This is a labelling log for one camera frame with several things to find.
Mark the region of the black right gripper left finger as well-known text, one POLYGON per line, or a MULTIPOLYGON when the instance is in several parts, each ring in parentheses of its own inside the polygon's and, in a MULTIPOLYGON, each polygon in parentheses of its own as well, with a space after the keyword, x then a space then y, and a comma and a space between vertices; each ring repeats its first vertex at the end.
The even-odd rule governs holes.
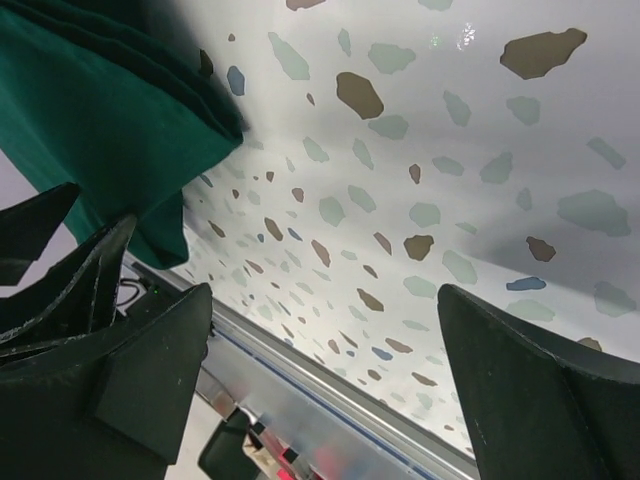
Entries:
POLYGON ((162 479, 175 464, 212 317, 209 286, 1 368, 4 479, 162 479))

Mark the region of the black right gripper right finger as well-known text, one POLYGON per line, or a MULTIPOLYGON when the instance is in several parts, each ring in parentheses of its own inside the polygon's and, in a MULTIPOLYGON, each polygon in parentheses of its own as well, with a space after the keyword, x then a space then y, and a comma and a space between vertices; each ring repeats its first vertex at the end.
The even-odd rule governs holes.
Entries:
POLYGON ((451 284, 438 316, 483 479, 636 479, 639 365, 451 284))

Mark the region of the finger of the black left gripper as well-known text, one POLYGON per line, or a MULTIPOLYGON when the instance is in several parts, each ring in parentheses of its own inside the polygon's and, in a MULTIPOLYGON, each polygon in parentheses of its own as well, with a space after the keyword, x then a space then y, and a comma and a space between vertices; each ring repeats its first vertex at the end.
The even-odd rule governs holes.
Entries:
POLYGON ((1 302, 1 343, 27 345, 70 338, 116 319, 124 253, 136 219, 127 215, 96 231, 46 275, 1 302))
POLYGON ((1 211, 1 297, 42 279, 77 246, 65 220, 80 189, 65 183, 1 211))

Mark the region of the dark green surgical cloth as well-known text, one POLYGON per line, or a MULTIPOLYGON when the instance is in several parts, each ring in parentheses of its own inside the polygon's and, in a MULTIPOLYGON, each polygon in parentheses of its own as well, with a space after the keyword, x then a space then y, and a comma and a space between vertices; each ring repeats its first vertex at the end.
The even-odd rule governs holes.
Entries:
POLYGON ((1 148, 39 191, 80 187, 76 240, 131 214, 135 257, 186 263, 182 190, 242 141, 229 95, 148 33, 141 2, 2 3, 1 148))

